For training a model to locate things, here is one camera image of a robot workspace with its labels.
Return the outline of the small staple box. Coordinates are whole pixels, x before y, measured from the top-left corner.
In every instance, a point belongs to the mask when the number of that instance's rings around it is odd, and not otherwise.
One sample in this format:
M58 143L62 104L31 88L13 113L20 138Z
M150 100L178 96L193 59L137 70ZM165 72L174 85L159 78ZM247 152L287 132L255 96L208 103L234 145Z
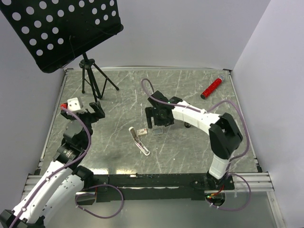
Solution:
M139 130L137 130L136 132L137 132L137 135L138 135L138 136L144 136L144 135L147 135L147 134L148 134L146 128L139 129Z

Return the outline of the white stapler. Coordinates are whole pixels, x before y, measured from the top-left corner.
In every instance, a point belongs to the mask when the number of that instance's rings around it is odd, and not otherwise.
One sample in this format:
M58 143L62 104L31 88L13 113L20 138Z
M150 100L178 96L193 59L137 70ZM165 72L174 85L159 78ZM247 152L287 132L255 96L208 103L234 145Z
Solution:
M134 144L139 148L140 152L143 153L145 156L149 156L151 152L141 142L136 130L133 127L130 127L129 132L133 138Z

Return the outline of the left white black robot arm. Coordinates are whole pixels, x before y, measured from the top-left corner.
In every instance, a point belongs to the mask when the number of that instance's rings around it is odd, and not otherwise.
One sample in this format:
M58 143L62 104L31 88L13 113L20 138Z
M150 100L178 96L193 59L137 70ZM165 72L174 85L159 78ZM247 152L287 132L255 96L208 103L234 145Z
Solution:
M5 228L44 228L55 208L80 190L94 185L93 173L80 166L91 147L92 124L105 117L99 101L91 102L93 112L84 109L78 98L61 105L69 122L60 147L37 184L12 210L4 210L0 222Z

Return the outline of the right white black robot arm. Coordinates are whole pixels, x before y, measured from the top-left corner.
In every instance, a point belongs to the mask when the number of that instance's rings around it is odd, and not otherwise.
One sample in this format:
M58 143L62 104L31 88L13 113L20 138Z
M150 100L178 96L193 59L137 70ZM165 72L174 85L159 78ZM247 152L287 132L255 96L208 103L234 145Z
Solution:
M232 115L213 114L199 109L178 97L166 98L160 91L148 98L151 107L145 108L148 128L173 125L182 121L194 126L209 136L213 160L206 174L212 189L220 188L227 176L233 152L240 146L243 136Z

